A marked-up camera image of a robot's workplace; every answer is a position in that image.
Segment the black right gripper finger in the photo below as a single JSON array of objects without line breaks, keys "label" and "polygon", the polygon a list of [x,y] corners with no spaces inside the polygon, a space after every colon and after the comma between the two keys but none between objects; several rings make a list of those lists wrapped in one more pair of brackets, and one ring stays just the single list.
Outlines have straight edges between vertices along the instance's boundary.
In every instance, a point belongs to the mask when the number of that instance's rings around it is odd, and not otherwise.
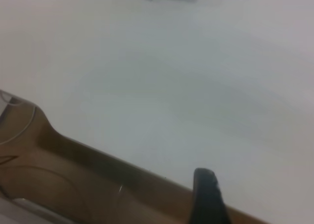
[{"label": "black right gripper finger", "polygon": [[215,173],[197,168],[193,176],[193,206],[190,224],[228,224],[230,217]]}]

